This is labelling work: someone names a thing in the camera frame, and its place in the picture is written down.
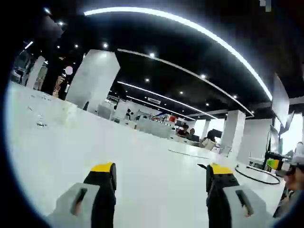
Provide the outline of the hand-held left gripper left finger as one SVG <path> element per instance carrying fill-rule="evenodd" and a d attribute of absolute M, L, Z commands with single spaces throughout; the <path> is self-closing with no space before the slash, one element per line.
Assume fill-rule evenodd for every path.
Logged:
<path fill-rule="evenodd" d="M 112 228 L 114 226 L 116 164 L 94 166 L 83 182 L 78 182 L 56 201 L 47 216 L 52 228 Z"/>

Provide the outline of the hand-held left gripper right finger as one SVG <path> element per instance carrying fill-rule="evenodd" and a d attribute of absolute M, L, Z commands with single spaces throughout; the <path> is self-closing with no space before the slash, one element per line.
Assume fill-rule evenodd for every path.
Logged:
<path fill-rule="evenodd" d="M 209 164 L 206 192 L 210 228 L 267 228 L 273 221 L 266 203 L 240 185 L 230 168 Z"/>

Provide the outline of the person's right hand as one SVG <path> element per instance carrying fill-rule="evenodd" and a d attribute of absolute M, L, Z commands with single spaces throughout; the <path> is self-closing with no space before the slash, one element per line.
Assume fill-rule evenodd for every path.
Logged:
<path fill-rule="evenodd" d="M 303 190 L 304 189 L 304 166 L 290 166 L 286 172 L 285 177 L 286 187 L 289 190 Z"/>

